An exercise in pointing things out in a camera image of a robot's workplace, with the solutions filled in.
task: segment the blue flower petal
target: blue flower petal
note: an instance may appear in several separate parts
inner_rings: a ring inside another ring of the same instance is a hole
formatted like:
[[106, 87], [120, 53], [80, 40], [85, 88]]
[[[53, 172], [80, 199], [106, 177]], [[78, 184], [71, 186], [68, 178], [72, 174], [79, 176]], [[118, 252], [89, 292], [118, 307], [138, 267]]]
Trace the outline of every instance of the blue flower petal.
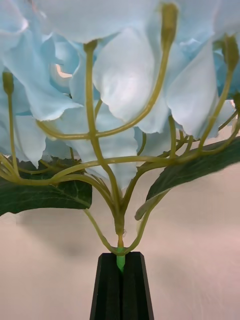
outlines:
[[214, 19], [214, 32], [216, 38], [224, 34], [235, 34], [240, 31], [240, 2], [239, 0], [222, 0]]
[[57, 157], [59, 159], [71, 159], [70, 147], [62, 140], [50, 140], [46, 138], [46, 149], [44, 156]]
[[[25, 92], [25, 88], [15, 77], [13, 78], [13, 81], [14, 81], [14, 91], [12, 93], [13, 112], [14, 114], [25, 113], [30, 110], [30, 104]], [[0, 108], [5, 109], [7, 112], [9, 110], [8, 96], [3, 88], [2, 77], [0, 78]]]
[[67, 39], [88, 43], [146, 21], [159, 0], [35, 0], [53, 29]]
[[111, 113], [124, 122], [145, 107], [154, 85], [155, 60], [143, 32], [127, 28], [99, 53], [93, 83]]
[[54, 34], [53, 40], [61, 72], [72, 75], [79, 64], [78, 51], [63, 36]]
[[188, 135], [197, 137], [218, 101], [211, 42], [203, 46], [169, 86], [166, 100], [174, 120]]
[[[134, 128], [135, 139], [138, 143], [138, 150], [142, 146], [143, 132], [139, 128]], [[162, 133], [147, 133], [146, 144], [140, 156], [160, 156], [164, 151], [171, 149], [171, 133], [168, 123], [166, 123]]]
[[[87, 133], [88, 122], [85, 108], [69, 109], [57, 120], [54, 121], [57, 129], [63, 133]], [[111, 130], [121, 126], [123, 123], [115, 118], [109, 111], [107, 105], [102, 104], [96, 118], [96, 128], [99, 131]], [[79, 154], [82, 162], [97, 160], [92, 144], [89, 140], [71, 140], [66, 143], [73, 147]], [[134, 139], [134, 129], [102, 137], [99, 139], [100, 148], [104, 158], [136, 156], [138, 144]], [[137, 168], [135, 162], [110, 164], [116, 176], [119, 187], [125, 188], [131, 179], [136, 175]], [[97, 176], [108, 178], [107, 173], [101, 166], [95, 166], [89, 170]]]
[[0, 2], [0, 56], [18, 44], [28, 25], [14, 1]]
[[80, 105], [85, 104], [86, 59], [79, 54], [79, 64], [69, 80], [72, 100]]
[[[0, 109], [0, 149], [11, 155], [9, 115], [7, 109]], [[46, 136], [31, 115], [14, 117], [14, 144], [16, 157], [19, 161], [31, 161], [38, 168], [46, 148]]]
[[25, 87], [32, 115], [40, 121], [53, 120], [79, 105], [51, 86], [39, 49], [34, 35], [26, 31], [18, 46], [3, 55], [3, 63]]

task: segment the flower cluster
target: flower cluster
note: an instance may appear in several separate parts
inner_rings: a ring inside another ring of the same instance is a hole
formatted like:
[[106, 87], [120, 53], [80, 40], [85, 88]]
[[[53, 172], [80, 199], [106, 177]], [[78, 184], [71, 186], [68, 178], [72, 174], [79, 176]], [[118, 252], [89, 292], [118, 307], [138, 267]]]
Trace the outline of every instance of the flower cluster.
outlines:
[[240, 89], [239, 14], [239, 0], [0, 1], [0, 152], [12, 154], [12, 118], [19, 161], [73, 150], [122, 189], [136, 162], [103, 159], [169, 151], [170, 117], [201, 138], [223, 95], [216, 137]]

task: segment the green leaf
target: green leaf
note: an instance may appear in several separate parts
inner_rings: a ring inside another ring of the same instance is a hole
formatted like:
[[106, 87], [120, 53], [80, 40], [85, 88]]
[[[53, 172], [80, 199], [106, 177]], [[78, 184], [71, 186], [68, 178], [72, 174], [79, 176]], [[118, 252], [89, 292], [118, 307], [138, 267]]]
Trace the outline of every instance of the green leaf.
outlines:
[[[209, 144], [206, 145], [203, 150], [214, 150], [224, 143], [225, 141], [220, 141]], [[239, 161], [240, 137], [237, 137], [219, 153], [202, 155], [189, 162], [166, 167], [150, 187], [146, 196], [146, 202], [137, 210], [135, 219], [140, 220], [155, 198], [161, 193], [186, 182], [220, 171]]]
[[[24, 163], [22, 169], [34, 170]], [[48, 179], [53, 172], [20, 173], [25, 179]], [[37, 208], [86, 209], [92, 204], [92, 186], [83, 181], [66, 181], [58, 185], [19, 185], [0, 178], [0, 216]]]

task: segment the hydrangea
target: hydrangea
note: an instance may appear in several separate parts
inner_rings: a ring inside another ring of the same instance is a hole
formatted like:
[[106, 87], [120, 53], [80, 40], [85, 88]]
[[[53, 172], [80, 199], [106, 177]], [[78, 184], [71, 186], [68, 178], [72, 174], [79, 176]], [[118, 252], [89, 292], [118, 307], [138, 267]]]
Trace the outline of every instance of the hydrangea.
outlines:
[[[104, 158], [157, 156], [171, 148], [169, 116], [186, 135], [199, 139], [214, 113], [226, 79], [224, 56], [214, 44], [240, 29], [238, 0], [5, 0], [0, 3], [0, 72], [13, 75], [12, 107], [16, 156], [38, 167], [43, 155], [95, 161], [89, 139], [56, 140], [38, 125], [60, 134], [87, 134], [86, 52], [93, 56], [93, 99], [102, 105], [96, 130], [133, 121], [150, 100], [163, 53], [161, 25], [166, 4], [177, 8], [163, 86], [151, 111], [133, 127], [99, 138]], [[57, 70], [60, 66], [63, 77]], [[239, 66], [229, 98], [239, 89]], [[11, 154], [8, 97], [0, 79], [0, 151]], [[209, 137], [234, 112], [227, 101]], [[136, 175], [135, 162], [109, 165], [120, 188]], [[102, 166], [87, 171], [108, 178]]]

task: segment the white wall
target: white wall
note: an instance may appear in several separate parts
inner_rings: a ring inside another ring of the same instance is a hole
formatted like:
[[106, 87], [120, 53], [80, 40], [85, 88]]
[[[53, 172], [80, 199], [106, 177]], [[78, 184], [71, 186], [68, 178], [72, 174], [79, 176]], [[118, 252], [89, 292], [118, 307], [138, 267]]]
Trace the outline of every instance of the white wall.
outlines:
[[[141, 178], [126, 216], [157, 178]], [[240, 318], [240, 165], [176, 187], [152, 212], [144, 254], [156, 320]], [[116, 245], [113, 221], [94, 192], [97, 221]], [[98, 256], [106, 252], [82, 211], [39, 209], [0, 218], [0, 319], [88, 320]]]

